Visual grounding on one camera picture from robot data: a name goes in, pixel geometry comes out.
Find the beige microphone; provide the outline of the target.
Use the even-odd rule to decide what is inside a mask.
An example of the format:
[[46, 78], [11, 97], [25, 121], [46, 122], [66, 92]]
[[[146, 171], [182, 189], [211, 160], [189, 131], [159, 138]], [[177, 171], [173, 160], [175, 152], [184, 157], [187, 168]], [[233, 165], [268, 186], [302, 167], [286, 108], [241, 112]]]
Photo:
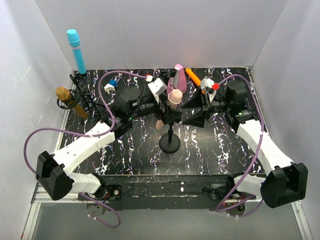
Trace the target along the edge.
[[[175, 109], [182, 101], [183, 93], [179, 89], [174, 89], [168, 94], [169, 106]], [[161, 129], [165, 124], [161, 119], [156, 122], [156, 129]]]

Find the gold microphone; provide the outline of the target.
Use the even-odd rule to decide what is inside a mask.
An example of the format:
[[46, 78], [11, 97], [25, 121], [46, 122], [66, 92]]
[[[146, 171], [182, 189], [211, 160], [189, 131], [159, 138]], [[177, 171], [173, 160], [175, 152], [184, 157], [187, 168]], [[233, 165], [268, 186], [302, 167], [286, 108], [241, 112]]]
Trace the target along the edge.
[[73, 110], [79, 117], [87, 120], [87, 112], [80, 106], [80, 100], [78, 98], [75, 98], [73, 93], [74, 91], [72, 89], [67, 89], [63, 86], [59, 86], [55, 90], [55, 94], [57, 97], [57, 106], [63, 110]]

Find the round base shock-mount stand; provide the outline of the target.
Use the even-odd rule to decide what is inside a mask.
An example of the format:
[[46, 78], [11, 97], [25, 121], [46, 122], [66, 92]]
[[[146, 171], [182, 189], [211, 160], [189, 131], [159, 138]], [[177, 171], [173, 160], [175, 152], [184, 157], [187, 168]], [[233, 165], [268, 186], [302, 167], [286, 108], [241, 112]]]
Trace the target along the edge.
[[176, 76], [177, 70], [172, 69], [169, 71], [160, 71], [159, 73], [159, 78], [162, 79], [162, 81], [167, 85], [167, 86], [173, 86], [173, 81]]

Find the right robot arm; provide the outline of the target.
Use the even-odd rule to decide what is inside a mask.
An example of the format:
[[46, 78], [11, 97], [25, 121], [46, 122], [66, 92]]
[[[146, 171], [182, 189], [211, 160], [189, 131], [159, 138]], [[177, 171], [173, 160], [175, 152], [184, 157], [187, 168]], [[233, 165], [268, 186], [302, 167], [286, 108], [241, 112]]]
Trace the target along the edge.
[[247, 193], [262, 198], [270, 208], [303, 200], [306, 197], [308, 169], [285, 155], [265, 131], [260, 111], [253, 112], [245, 104], [248, 81], [241, 75], [226, 78], [225, 96], [216, 101], [220, 84], [210, 78], [201, 80], [196, 94], [182, 108], [200, 110], [184, 120], [184, 125], [202, 128], [213, 113], [223, 113], [228, 125], [254, 152], [252, 163], [262, 164], [266, 177], [244, 173], [228, 177], [223, 200], [232, 194]]

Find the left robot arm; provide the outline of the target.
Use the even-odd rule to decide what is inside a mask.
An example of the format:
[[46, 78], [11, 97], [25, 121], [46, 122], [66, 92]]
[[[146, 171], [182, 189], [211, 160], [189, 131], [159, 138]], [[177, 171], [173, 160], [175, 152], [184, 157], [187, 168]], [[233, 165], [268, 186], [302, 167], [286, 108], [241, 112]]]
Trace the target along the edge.
[[156, 128], [179, 123], [181, 112], [176, 110], [183, 93], [174, 89], [161, 95], [149, 92], [140, 95], [136, 88], [124, 88], [111, 107], [110, 115], [100, 120], [85, 136], [53, 153], [42, 152], [38, 156], [36, 179], [54, 201], [69, 193], [87, 193], [97, 199], [107, 192], [107, 183], [96, 173], [75, 173], [74, 169], [88, 157], [128, 132], [133, 120], [150, 114], [159, 117]]

